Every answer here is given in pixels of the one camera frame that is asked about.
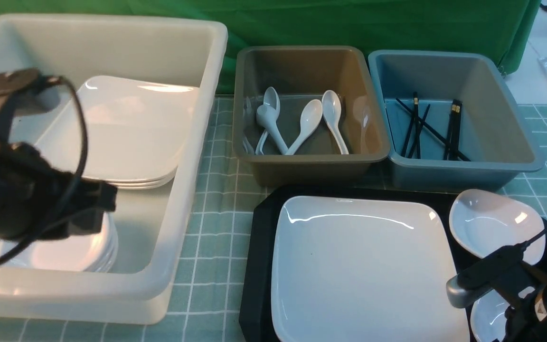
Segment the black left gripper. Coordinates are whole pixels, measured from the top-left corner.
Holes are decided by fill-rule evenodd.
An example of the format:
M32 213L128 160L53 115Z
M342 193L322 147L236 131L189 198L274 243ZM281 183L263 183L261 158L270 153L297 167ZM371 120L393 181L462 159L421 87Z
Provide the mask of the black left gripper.
M38 227L75 179L50 166L36 149L0 148L0 239L19 241ZM78 178L59 213L48 220L38 239L63 240L101 231L104 213L116 210L118 189L105 181Z

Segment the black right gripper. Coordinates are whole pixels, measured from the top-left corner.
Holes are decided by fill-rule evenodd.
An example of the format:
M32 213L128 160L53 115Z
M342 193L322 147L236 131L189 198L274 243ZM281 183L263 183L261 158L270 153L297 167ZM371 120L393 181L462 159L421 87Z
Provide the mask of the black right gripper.
M540 284L522 298L528 286ZM495 290L510 304L506 314L506 342L547 342L547 275L523 262L521 245L503 246L460 271L446 283L450 304L457 309L473 305Z

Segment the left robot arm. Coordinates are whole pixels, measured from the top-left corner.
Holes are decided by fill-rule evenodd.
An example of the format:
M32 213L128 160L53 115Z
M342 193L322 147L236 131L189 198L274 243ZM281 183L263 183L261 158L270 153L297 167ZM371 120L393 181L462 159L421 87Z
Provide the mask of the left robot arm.
M0 239L19 242L38 227L75 175L54 168L36 147L9 142L15 114L41 114L58 102L58 76L37 68L0 73Z

